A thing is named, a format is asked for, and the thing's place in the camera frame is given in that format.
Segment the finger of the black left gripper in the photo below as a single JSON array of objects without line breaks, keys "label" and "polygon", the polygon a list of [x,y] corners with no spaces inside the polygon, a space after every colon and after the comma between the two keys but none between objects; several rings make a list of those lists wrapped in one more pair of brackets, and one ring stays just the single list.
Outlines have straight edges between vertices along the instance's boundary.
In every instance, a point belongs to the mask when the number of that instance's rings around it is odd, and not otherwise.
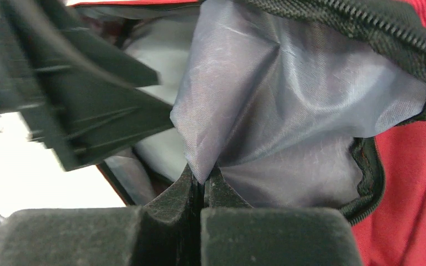
[{"label": "finger of the black left gripper", "polygon": [[58,32],[93,63],[98,75],[126,88],[158,85],[158,73],[95,34],[73,8],[60,1],[36,1]]},{"label": "finger of the black left gripper", "polygon": [[0,22],[0,112],[19,111],[68,171],[172,128],[170,106],[140,88],[98,75],[53,24]]}]

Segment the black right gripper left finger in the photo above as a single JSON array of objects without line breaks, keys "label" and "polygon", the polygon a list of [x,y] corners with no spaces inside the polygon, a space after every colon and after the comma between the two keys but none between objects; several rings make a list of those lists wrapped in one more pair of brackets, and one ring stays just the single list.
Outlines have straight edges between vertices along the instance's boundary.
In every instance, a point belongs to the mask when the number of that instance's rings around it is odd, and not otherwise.
[{"label": "black right gripper left finger", "polygon": [[200,265],[201,186],[189,166],[143,209],[150,265]]}]

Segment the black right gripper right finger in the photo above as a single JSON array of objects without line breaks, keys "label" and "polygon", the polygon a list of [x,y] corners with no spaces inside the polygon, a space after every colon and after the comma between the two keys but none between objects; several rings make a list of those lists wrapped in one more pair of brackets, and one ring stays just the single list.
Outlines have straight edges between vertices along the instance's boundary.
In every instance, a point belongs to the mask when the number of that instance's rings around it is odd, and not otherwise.
[{"label": "black right gripper right finger", "polygon": [[215,165],[204,186],[204,207],[252,208],[225,180]]}]

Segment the red student backpack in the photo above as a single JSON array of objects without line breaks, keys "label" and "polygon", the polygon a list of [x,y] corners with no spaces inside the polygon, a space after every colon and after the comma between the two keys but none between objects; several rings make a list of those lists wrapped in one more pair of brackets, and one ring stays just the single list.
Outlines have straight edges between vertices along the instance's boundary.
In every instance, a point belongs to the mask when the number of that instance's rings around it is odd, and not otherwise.
[{"label": "red student backpack", "polygon": [[[194,40],[174,102],[175,130],[150,137],[107,165],[132,197],[148,200],[148,167],[177,180],[187,163],[205,176],[215,162],[256,207],[348,203],[363,173],[349,155],[354,137],[374,136],[386,171],[379,208],[354,233],[365,265],[426,265],[426,122],[397,126],[422,110],[426,85],[367,46],[320,24],[273,19],[277,53],[259,85],[228,73],[226,89],[201,90]],[[143,157],[147,166],[138,160]]]}]

